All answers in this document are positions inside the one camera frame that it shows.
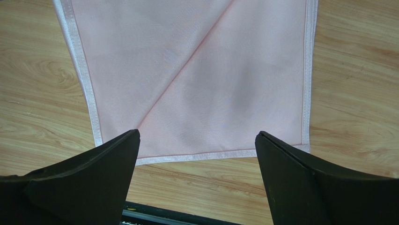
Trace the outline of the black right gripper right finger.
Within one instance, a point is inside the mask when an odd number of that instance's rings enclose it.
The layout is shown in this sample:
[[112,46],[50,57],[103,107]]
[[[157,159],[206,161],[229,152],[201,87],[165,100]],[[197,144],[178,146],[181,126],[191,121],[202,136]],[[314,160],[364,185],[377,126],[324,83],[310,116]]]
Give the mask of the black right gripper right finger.
[[274,224],[398,224],[397,178],[328,162],[264,131],[255,146]]

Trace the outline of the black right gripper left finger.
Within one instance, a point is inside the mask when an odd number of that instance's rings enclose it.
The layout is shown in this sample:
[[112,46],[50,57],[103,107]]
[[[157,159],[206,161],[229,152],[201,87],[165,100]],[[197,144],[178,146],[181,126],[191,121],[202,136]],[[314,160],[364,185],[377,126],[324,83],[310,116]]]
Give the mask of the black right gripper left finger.
[[140,146],[140,133],[116,138],[59,163],[0,179],[3,225],[117,225]]

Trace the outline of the pink cloth napkin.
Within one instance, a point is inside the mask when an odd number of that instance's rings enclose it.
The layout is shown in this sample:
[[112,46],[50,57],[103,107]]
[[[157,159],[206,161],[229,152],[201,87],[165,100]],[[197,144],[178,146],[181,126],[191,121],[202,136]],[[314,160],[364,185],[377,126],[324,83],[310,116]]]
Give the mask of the pink cloth napkin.
[[55,0],[94,143],[140,132],[138,165],[310,151],[316,0]]

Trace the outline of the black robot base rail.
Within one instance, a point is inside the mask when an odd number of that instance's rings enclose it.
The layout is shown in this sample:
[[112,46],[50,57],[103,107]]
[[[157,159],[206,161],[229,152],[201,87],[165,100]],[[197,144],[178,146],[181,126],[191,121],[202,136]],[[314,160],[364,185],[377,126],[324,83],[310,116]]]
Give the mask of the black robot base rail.
[[231,222],[125,202],[121,225],[231,225]]

